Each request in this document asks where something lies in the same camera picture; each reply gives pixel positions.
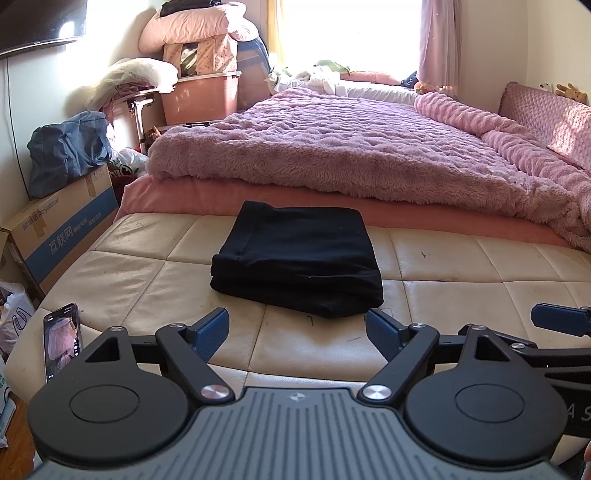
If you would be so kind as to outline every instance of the pink storage box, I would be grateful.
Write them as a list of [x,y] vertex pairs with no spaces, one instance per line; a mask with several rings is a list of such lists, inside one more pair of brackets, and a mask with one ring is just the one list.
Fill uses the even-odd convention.
[[235,113],[240,75],[226,72],[179,79],[174,92],[162,95],[166,123],[210,122]]

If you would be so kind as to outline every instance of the pink bed sheet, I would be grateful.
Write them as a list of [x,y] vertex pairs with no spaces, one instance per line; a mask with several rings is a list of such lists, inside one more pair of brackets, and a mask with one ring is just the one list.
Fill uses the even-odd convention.
[[242,180],[194,177],[159,180],[146,175],[125,187],[117,219],[130,213],[188,213],[235,216],[246,200],[275,207],[339,206],[360,211],[366,225],[489,236],[527,243],[569,243],[546,225],[525,219],[471,212],[456,207],[408,202],[383,202],[322,193],[304,187],[254,185]]

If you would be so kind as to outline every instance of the stuffed animal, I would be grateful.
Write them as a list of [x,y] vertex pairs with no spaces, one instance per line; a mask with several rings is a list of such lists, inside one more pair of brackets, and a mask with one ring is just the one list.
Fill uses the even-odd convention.
[[336,63],[335,61],[332,61],[332,60],[319,60],[316,62],[316,65],[314,65],[314,67],[322,67],[322,66],[326,66],[326,67],[330,68],[333,72],[351,74],[351,69],[349,67],[341,65],[340,63]]
[[571,100],[575,100],[579,103],[587,104],[587,94],[583,92],[579,92],[572,83],[569,83],[568,86],[561,85],[559,83],[556,84],[556,95],[560,95],[561,97],[570,98]]
[[439,93],[441,91],[441,89],[439,87],[435,87],[429,83],[419,81],[414,85],[414,91],[417,92],[419,95],[422,95],[423,93],[431,93],[431,92]]
[[160,133],[160,130],[158,130],[156,127],[150,128],[150,130],[148,130],[148,132],[145,134],[146,149],[150,150],[150,147],[154,145],[156,139],[161,135],[162,134]]
[[552,85],[549,83],[540,83],[540,89],[546,90],[546,92],[554,93]]

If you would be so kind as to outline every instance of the television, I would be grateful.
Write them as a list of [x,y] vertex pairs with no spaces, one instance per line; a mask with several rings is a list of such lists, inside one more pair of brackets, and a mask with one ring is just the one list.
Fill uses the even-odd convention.
[[87,0],[0,0],[0,59],[82,37]]

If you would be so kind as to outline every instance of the window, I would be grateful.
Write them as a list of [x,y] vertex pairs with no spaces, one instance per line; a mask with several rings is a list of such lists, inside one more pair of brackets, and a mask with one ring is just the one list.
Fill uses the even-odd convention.
[[285,62],[319,60],[406,78],[417,70],[421,0],[282,0]]

